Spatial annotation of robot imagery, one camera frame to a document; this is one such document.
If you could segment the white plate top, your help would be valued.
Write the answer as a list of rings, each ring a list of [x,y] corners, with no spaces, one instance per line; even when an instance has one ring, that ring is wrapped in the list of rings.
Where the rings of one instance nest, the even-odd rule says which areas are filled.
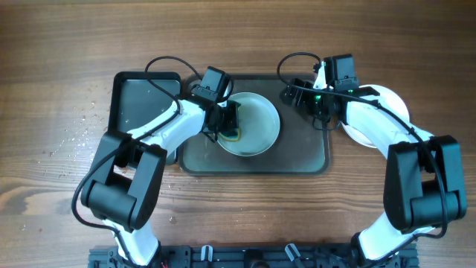
[[[394,91],[392,91],[391,89],[387,87],[376,85],[376,84],[362,85],[361,88],[368,87],[368,86],[375,89],[380,94],[380,96],[385,99],[386,102],[389,102],[390,108],[399,117],[404,118],[407,121],[410,120],[410,113],[408,111],[408,108],[405,102],[403,101],[403,99],[401,99],[397,93],[395,93]],[[343,128],[346,134],[348,134],[348,136],[352,140],[356,141],[357,143],[365,147],[376,149],[376,146],[363,133],[359,132],[354,127],[344,124]]]

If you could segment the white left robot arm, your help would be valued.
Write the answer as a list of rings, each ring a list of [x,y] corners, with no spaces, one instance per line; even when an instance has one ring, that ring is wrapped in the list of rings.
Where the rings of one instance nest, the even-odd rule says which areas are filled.
[[[167,157],[199,133],[237,127],[238,105],[229,102],[234,81],[208,67],[199,84],[160,115],[124,133],[108,131],[71,201],[78,222],[109,230],[117,243],[106,260],[126,267],[161,267],[161,243],[149,219],[158,201]]]

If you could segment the white plate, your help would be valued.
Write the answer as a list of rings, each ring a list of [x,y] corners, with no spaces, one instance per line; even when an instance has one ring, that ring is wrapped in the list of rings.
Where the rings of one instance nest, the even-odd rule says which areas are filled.
[[[256,156],[264,153],[277,140],[280,133],[280,116],[274,104],[257,93],[240,92],[228,99],[235,101],[238,135],[225,137],[219,134],[219,145],[237,156]]]
[[[401,99],[397,93],[395,93],[394,91],[392,91],[391,89],[387,87],[376,85],[376,84],[362,85],[361,88],[368,87],[368,86],[375,89],[380,94],[380,96],[385,99],[386,102],[389,102],[390,108],[399,117],[404,118],[407,121],[410,120],[410,113],[408,111],[408,108],[405,102],[403,101],[403,99]],[[348,136],[352,140],[356,141],[357,143],[365,147],[376,149],[376,146],[363,133],[359,132],[354,127],[344,124],[343,128],[346,134],[348,134]]]

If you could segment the white plate bottom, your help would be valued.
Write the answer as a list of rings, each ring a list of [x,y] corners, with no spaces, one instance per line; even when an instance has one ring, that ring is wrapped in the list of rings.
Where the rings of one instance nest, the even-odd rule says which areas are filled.
[[[237,156],[256,156],[264,153],[277,140],[280,133],[280,116],[274,104],[257,93],[240,92],[228,99],[235,101],[238,135],[225,137],[219,134],[219,145]]]

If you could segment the green yellow sponge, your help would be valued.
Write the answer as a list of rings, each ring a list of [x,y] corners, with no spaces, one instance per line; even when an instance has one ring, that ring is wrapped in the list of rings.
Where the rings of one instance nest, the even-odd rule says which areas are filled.
[[[237,142],[241,139],[241,130],[240,128],[235,128],[232,130],[219,132],[219,137],[224,141]]]

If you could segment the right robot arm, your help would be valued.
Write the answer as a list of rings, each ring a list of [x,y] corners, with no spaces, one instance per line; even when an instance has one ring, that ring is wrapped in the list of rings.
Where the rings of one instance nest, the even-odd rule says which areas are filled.
[[[339,124],[365,136],[386,159],[384,212],[350,242],[350,267],[377,267],[421,237],[440,239],[450,222],[466,215],[460,145],[435,136],[399,115],[402,101],[391,90],[361,85],[353,56],[318,59],[315,81],[283,79],[283,102],[303,107],[314,119]]]

